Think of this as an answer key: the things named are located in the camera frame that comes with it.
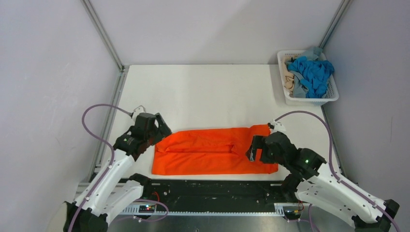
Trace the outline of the orange t shirt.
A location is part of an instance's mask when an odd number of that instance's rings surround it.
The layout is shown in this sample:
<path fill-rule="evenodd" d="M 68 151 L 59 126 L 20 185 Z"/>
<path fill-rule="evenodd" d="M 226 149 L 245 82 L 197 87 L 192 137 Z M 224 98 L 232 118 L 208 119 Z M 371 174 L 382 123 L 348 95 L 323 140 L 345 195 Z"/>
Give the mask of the orange t shirt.
<path fill-rule="evenodd" d="M 255 135 L 268 136 L 267 125 L 185 130 L 155 145 L 151 172 L 156 175 L 272 174 L 277 164 L 249 161 Z"/>

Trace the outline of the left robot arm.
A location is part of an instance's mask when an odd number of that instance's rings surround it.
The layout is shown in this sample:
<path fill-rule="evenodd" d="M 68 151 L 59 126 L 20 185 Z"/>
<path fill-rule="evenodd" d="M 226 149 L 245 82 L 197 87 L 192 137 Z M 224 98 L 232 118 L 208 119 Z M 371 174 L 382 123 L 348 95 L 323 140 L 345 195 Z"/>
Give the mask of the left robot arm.
<path fill-rule="evenodd" d="M 128 180 L 116 193 L 112 191 L 126 171 L 146 150 L 172 134 L 161 114 L 141 112 L 134 125 L 118 137 L 111 148 L 111 158 L 89 186 L 67 203 L 65 232 L 105 232 L 113 219 L 130 203 L 147 201 L 153 189 L 146 183 Z"/>

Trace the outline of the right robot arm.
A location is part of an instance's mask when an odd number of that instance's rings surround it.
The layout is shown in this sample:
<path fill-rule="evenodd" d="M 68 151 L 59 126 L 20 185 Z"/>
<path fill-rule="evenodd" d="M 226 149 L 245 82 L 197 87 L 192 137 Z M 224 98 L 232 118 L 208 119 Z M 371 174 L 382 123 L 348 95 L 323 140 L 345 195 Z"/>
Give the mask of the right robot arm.
<path fill-rule="evenodd" d="M 283 180 L 281 196 L 288 202 L 311 203 L 333 214 L 356 232 L 387 232 L 399 204 L 364 191 L 343 176 L 336 176 L 330 164 L 309 148 L 296 148 L 282 132 L 255 135 L 247 152 L 250 161 L 279 164 L 290 173 Z"/>

